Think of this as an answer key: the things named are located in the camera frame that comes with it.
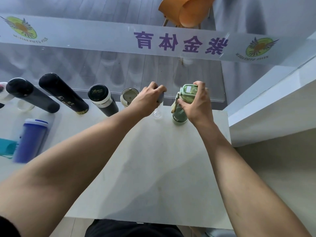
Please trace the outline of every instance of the green water bottle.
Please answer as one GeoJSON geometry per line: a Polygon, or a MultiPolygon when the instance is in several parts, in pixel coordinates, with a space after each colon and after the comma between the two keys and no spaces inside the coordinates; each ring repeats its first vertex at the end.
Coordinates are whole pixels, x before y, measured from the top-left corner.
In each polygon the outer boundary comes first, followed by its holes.
{"type": "Polygon", "coordinates": [[[178,99],[184,100],[186,103],[191,104],[194,101],[198,86],[193,84],[185,84],[180,88],[180,91],[176,95],[176,99],[172,104],[172,117],[176,123],[185,123],[188,120],[184,110],[178,104],[178,99]]]}

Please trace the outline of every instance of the blue plastic bottle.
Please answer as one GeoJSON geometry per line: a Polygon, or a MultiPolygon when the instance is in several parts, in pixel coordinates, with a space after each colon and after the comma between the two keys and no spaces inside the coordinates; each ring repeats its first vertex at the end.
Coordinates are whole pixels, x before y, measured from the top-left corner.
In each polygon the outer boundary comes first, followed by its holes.
{"type": "Polygon", "coordinates": [[[13,154],[13,161],[28,163],[34,159],[41,147],[48,123],[37,119],[26,119],[23,131],[13,154]]]}

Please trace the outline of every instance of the white countertop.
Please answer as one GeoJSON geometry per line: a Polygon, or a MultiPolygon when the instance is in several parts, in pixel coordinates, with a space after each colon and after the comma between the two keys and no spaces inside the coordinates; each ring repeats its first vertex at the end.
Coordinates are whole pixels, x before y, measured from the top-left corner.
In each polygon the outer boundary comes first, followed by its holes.
{"type": "MultiPolygon", "coordinates": [[[[21,112],[13,99],[0,109],[0,138],[17,140],[26,118],[42,119],[50,123],[46,150],[106,118],[85,101],[89,111],[78,115],[62,103],[55,114],[38,107],[21,112]]],[[[67,217],[232,229],[197,130],[189,121],[175,125],[170,106],[159,108],[163,117],[144,118],[126,135],[67,217]]],[[[213,111],[213,115],[230,141],[227,113],[213,111]]],[[[0,181],[22,166],[0,156],[0,181]]]]}

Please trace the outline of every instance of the wooden chair leg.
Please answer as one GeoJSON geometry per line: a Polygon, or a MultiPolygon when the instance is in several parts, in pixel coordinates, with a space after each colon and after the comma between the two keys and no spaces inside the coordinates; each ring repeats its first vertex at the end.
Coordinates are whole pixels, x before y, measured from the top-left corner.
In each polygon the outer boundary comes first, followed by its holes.
{"type": "Polygon", "coordinates": [[[164,22],[164,24],[163,24],[163,26],[166,26],[167,23],[168,23],[168,21],[169,21],[169,20],[166,18],[166,19],[165,19],[165,22],[164,22]]]}

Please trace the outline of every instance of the black thermos bottle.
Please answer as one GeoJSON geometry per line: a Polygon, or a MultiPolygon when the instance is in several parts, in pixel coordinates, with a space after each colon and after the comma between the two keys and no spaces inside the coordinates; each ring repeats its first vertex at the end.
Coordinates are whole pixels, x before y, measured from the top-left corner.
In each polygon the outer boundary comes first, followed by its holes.
{"type": "Polygon", "coordinates": [[[114,115],[119,111],[111,92],[105,85],[97,84],[90,87],[88,97],[107,116],[114,115]]]}
{"type": "Polygon", "coordinates": [[[77,112],[77,114],[84,114],[89,110],[89,105],[54,73],[43,75],[39,79],[39,86],[77,112]]]}
{"type": "Polygon", "coordinates": [[[49,113],[55,113],[60,108],[57,102],[23,78],[11,79],[7,83],[6,90],[16,98],[25,100],[49,113]]]}

